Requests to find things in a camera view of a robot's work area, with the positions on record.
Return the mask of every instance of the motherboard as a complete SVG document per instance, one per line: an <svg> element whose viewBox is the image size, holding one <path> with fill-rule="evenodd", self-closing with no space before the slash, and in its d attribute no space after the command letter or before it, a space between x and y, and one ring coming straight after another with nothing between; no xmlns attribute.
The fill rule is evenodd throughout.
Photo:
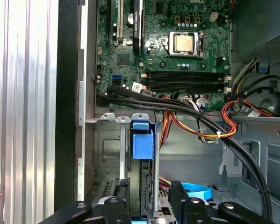
<svg viewBox="0 0 280 224"><path fill-rule="evenodd" d="M224 104L229 0L98 0L96 91L111 84L159 97L189 90Z"/></svg>

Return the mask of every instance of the sata port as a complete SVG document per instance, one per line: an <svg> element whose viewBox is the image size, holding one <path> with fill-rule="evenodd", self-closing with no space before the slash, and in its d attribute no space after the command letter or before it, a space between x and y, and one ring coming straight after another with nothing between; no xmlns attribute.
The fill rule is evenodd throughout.
<svg viewBox="0 0 280 224"><path fill-rule="evenodd" d="M112 79L122 79L122 75L112 75Z"/></svg>

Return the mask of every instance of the metal frame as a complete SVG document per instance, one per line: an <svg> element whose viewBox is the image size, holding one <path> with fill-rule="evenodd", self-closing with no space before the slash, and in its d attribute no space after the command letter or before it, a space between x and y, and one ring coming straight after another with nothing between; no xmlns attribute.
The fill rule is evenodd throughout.
<svg viewBox="0 0 280 224"><path fill-rule="evenodd" d="M57 0L0 1L0 223L54 212L57 22Z"/></svg>

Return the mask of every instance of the ram slot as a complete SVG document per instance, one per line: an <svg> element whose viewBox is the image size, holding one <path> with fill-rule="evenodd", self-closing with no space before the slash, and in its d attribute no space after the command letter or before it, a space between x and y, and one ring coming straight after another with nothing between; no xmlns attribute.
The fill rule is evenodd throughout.
<svg viewBox="0 0 280 224"><path fill-rule="evenodd" d="M118 0L117 39L119 42L123 40L123 2L124 0Z"/></svg>
<svg viewBox="0 0 280 224"><path fill-rule="evenodd" d="M179 90L191 90L195 93L222 92L223 84L197 84L185 82L148 82L147 87L155 92L172 92Z"/></svg>
<svg viewBox="0 0 280 224"><path fill-rule="evenodd" d="M111 43L112 0L107 0L106 45Z"/></svg>
<svg viewBox="0 0 280 224"><path fill-rule="evenodd" d="M195 81L220 82L223 74L212 72L180 72L180 71L148 71L147 77L151 81Z"/></svg>

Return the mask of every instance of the cpu socket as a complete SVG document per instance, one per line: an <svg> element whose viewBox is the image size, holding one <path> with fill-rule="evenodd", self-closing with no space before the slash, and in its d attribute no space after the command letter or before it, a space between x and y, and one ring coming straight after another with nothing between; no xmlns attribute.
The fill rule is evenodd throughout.
<svg viewBox="0 0 280 224"><path fill-rule="evenodd" d="M172 31L163 43L170 57L203 58L203 32Z"/></svg>

